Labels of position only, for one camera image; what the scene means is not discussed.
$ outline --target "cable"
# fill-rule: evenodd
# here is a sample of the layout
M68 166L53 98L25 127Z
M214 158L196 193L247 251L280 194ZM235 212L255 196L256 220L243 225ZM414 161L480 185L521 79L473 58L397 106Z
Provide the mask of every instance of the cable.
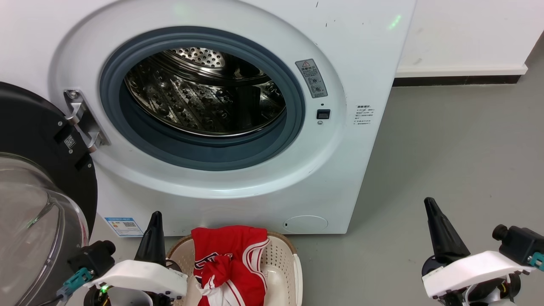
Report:
M49 305L49 304L52 304L58 300L60 300L63 296L62 295L57 295L54 299L50 300L50 301L47 301L45 303L41 303L39 305L36 305L36 306L46 306L46 305Z

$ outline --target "qr code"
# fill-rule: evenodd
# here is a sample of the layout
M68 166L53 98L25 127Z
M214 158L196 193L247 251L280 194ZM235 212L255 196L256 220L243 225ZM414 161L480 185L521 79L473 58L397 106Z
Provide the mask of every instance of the qr code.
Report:
M72 147L76 144L76 141L73 140L72 135L70 135L64 140L64 143L66 144L68 149L72 149Z

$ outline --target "metal hinge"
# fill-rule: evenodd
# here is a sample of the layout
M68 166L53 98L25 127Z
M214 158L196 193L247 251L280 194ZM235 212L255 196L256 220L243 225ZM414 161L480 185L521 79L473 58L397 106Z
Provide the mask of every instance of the metal hinge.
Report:
M68 105L68 109L72 112L66 116L66 120L76 127L91 153L96 151L99 145L110 145L108 137L106 137L106 134L104 134L87 107L81 91L77 89L65 90L64 100Z

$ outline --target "beige plastic basket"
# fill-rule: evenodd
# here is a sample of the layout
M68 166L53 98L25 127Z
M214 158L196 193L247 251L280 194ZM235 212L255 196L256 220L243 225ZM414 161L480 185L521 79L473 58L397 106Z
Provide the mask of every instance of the beige plastic basket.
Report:
M289 240L277 233L268 232L270 243L261 257L261 271L267 278L268 291L264 297L264 306L301 306L302 305L302 269L296 249ZM181 271L189 276L187 295L174 303L175 306L197 306L201 295L196 288L193 276L195 265L195 244L189 235L175 244L168 254L168 259L175 261Z

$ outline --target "front-loading washing machine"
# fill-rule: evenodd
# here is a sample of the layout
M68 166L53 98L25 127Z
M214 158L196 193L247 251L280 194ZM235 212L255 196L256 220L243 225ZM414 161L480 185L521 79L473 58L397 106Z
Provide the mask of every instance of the front-loading washing machine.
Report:
M0 151L120 236L345 233L415 2L4 1Z

